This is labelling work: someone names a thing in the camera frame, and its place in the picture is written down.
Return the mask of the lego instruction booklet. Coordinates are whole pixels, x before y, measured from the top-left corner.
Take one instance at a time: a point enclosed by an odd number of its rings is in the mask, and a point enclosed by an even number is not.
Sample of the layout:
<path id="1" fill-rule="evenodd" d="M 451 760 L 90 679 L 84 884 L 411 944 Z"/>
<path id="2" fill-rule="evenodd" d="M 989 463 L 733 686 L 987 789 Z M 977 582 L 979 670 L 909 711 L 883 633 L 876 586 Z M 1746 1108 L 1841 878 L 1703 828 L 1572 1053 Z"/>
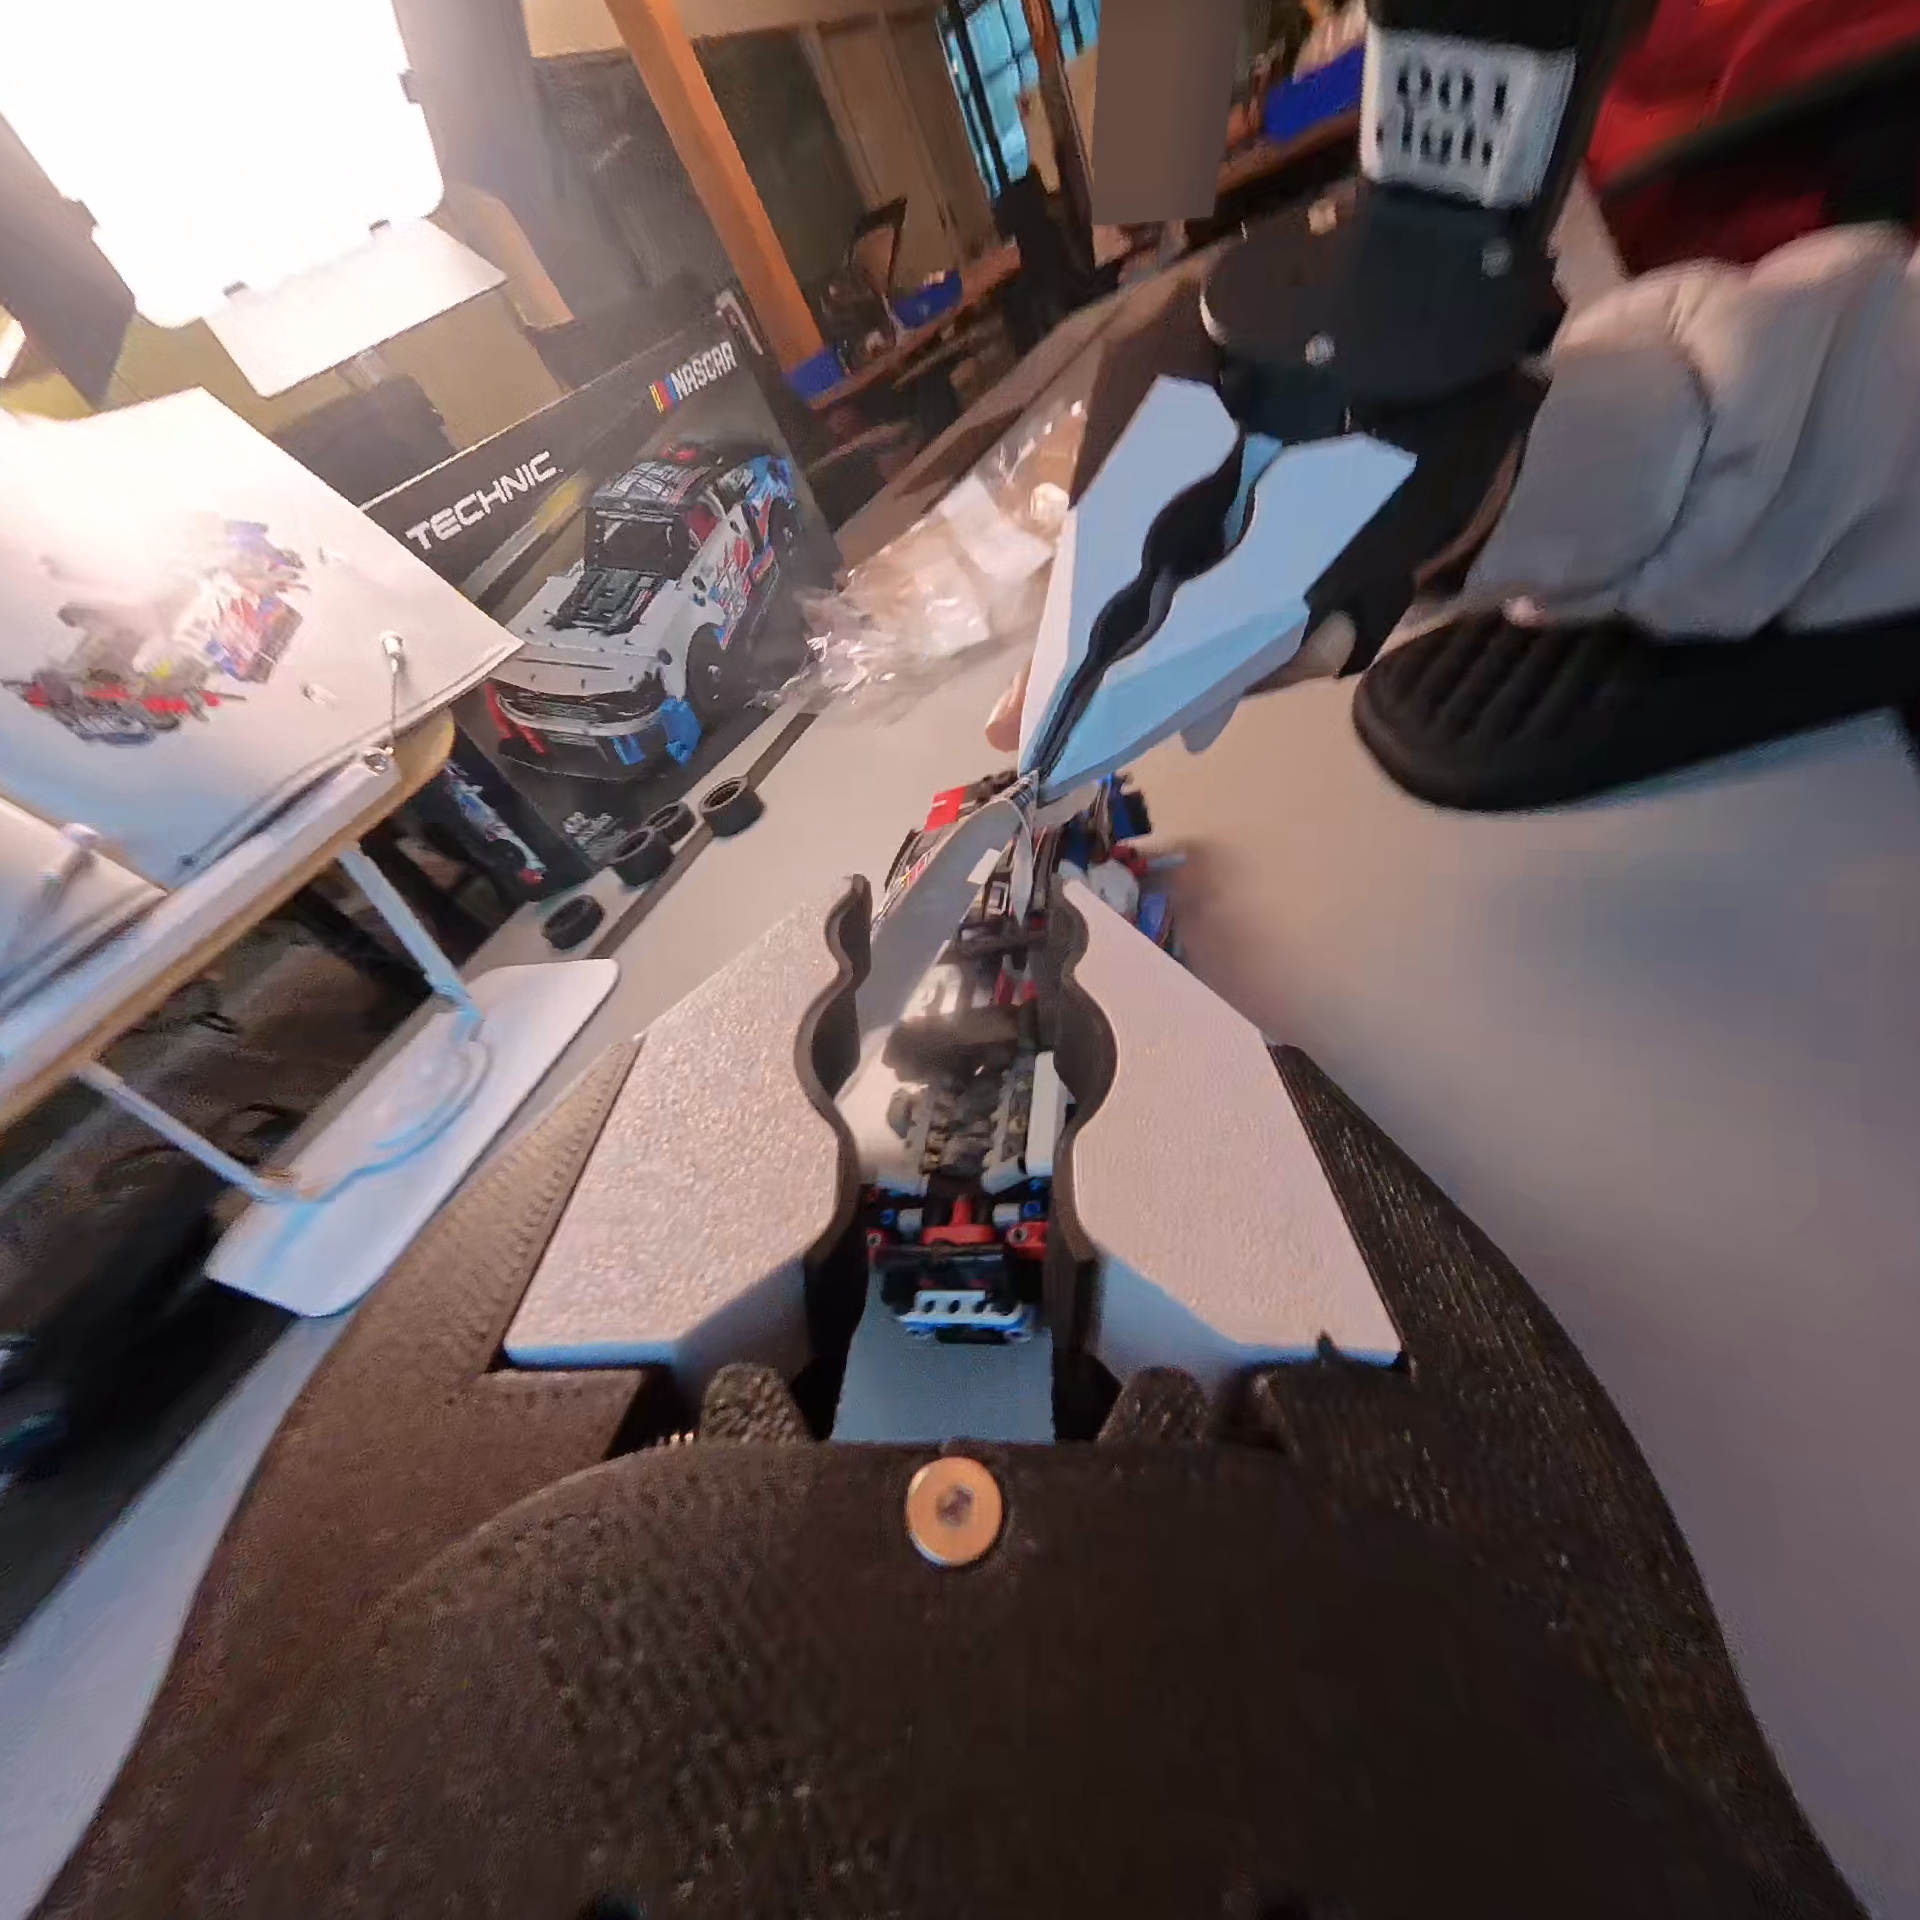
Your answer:
<path id="1" fill-rule="evenodd" d="M 205 391 L 4 414 L 4 1011 L 513 651 Z"/>

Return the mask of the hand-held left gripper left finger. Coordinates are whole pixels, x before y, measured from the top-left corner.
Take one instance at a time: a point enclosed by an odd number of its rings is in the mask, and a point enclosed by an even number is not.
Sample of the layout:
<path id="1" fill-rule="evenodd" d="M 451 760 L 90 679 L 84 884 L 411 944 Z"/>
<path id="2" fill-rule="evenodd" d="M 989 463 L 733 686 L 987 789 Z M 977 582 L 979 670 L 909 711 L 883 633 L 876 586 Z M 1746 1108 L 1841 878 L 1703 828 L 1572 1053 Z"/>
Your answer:
<path id="1" fill-rule="evenodd" d="M 505 1330 L 517 1369 L 800 1375 L 808 1276 L 856 1211 L 872 884 L 832 878 L 642 1037 Z"/>

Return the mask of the white book stand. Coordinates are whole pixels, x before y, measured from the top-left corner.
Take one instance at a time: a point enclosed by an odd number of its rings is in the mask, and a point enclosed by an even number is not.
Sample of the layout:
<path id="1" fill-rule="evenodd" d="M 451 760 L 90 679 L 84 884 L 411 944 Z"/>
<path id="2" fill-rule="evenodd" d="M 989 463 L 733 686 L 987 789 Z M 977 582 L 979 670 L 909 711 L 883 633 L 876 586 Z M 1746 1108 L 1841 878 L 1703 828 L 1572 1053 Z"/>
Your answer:
<path id="1" fill-rule="evenodd" d="M 366 834 L 448 760 L 451 717 L 351 760 L 178 891 L 136 882 L 91 828 L 4 803 L 30 869 L 4 878 L 4 1124 L 82 1081 L 246 1198 L 205 1276 L 276 1308 L 355 1307 L 495 1145 L 610 995 L 606 955 L 464 981 Z M 242 1166 L 109 1068 L 109 1047 L 246 929 L 336 865 L 419 967 L 431 1008 L 362 1071 L 291 1166 Z"/>

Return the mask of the studio light panel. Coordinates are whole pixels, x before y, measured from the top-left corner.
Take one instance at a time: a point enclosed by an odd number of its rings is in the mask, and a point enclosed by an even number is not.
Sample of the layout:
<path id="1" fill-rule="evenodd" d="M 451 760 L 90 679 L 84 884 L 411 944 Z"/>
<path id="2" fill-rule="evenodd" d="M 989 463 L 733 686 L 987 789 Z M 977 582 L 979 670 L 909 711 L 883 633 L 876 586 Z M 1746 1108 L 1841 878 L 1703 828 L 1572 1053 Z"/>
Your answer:
<path id="1" fill-rule="evenodd" d="M 495 294 L 405 2 L 4 2 L 4 337 L 109 399 L 205 324 L 276 399 Z"/>

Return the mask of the person's right forearm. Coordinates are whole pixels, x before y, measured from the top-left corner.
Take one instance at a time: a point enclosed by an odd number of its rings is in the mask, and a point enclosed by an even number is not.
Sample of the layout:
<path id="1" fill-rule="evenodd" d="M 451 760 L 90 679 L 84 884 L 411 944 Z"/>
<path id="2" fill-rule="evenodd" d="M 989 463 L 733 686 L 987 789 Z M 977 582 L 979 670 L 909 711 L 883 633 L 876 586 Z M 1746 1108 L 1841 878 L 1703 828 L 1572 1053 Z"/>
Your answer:
<path id="1" fill-rule="evenodd" d="M 1918 242 L 1871 222 L 1579 309 L 1459 606 L 1658 638 L 1918 609 Z"/>

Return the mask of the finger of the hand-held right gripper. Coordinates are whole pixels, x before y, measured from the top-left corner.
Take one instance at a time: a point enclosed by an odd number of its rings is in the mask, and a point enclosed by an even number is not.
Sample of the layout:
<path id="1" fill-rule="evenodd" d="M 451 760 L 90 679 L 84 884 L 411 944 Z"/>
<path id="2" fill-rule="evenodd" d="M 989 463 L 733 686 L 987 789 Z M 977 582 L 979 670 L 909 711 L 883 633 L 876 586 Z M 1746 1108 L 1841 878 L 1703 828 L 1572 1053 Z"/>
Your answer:
<path id="1" fill-rule="evenodd" d="M 1310 586 L 1413 466 L 1411 449 L 1378 436 L 1285 446 L 1250 487 L 1240 537 L 1174 586 L 1136 651 L 1102 670 L 1065 744 L 1039 756 L 1034 797 L 1063 799 L 1176 732 L 1207 741 L 1259 679 L 1301 651 Z"/>
<path id="2" fill-rule="evenodd" d="M 1071 501 L 1029 667 L 1020 771 L 1050 772 L 1107 670 L 1225 554 L 1243 426 L 1214 386 L 1159 376 Z"/>

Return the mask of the black lego set box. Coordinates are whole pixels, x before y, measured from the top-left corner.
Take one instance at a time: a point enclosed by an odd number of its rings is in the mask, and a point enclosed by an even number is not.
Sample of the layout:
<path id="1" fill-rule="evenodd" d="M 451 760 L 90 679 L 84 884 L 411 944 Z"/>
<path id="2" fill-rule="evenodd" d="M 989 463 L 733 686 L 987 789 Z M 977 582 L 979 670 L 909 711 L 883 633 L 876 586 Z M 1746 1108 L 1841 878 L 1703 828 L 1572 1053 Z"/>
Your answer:
<path id="1" fill-rule="evenodd" d="M 808 663 L 803 597 L 840 550 L 790 399 L 717 313 L 366 501 L 517 638 L 419 803 L 510 899 L 692 811 Z"/>

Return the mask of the person's right hand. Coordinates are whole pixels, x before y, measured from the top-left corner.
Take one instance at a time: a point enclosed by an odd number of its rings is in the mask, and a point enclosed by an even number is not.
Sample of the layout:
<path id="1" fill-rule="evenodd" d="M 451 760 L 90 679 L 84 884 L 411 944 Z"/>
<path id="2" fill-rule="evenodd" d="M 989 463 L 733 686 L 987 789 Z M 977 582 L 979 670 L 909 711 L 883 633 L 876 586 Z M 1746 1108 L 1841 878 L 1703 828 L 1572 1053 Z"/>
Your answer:
<path id="1" fill-rule="evenodd" d="M 1266 673 L 1255 693 L 1279 693 L 1287 686 L 1338 679 L 1349 670 L 1356 651 L 1359 633 L 1346 609 L 1329 613 L 1321 620 L 1304 644 L 1296 645 L 1293 659 Z"/>

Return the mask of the red office chair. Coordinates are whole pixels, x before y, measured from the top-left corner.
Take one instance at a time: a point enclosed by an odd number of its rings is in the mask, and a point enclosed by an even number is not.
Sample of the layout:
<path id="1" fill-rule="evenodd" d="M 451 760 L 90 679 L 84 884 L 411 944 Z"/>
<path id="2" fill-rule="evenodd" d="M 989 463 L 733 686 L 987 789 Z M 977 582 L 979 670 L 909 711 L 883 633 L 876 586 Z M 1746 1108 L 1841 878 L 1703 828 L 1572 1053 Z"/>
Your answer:
<path id="1" fill-rule="evenodd" d="M 1658 2 L 1587 182 L 1633 277 L 1819 227 L 1918 237 L 1918 2 Z"/>

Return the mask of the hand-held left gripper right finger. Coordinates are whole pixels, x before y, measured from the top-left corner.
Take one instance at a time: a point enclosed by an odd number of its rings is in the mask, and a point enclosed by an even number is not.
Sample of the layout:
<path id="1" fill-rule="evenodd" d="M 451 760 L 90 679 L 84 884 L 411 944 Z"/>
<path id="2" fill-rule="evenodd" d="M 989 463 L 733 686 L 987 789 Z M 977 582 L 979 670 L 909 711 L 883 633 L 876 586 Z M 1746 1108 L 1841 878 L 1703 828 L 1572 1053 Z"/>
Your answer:
<path id="1" fill-rule="evenodd" d="M 1400 1332 L 1260 1029 L 1067 878 L 1065 1234 L 1110 1372 L 1391 1369 Z"/>

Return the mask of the clear plastic bag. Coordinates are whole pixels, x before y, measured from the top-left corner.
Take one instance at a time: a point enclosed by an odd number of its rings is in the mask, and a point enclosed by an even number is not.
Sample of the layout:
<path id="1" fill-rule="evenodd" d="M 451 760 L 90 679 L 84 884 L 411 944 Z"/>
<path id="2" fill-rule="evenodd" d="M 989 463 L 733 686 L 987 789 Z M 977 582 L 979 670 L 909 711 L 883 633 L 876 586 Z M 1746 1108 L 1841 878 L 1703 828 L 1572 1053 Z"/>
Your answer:
<path id="1" fill-rule="evenodd" d="M 808 657 L 788 693 L 811 711 L 886 711 L 977 659 L 1027 657 L 1063 547 L 1085 426 L 1085 399 L 1045 400 L 835 586 L 803 589 Z"/>

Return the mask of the lego race car model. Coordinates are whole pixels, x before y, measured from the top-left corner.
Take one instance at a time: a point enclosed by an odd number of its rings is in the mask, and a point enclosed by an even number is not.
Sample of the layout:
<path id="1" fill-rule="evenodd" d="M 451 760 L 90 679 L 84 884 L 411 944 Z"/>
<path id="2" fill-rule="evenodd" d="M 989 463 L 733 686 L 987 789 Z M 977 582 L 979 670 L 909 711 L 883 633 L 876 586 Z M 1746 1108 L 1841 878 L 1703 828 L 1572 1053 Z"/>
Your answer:
<path id="1" fill-rule="evenodd" d="M 870 1288 L 902 1332 L 951 1349 L 1043 1336 L 1056 1152 L 1075 1114 L 1056 1060 L 1058 882 L 1089 882 L 1151 944 L 1182 955 L 1153 818 L 1132 772 L 1096 780 L 1065 818 L 975 828 L 1013 771 L 935 797 L 887 876 L 887 980 L 840 1110 L 856 1140 Z"/>

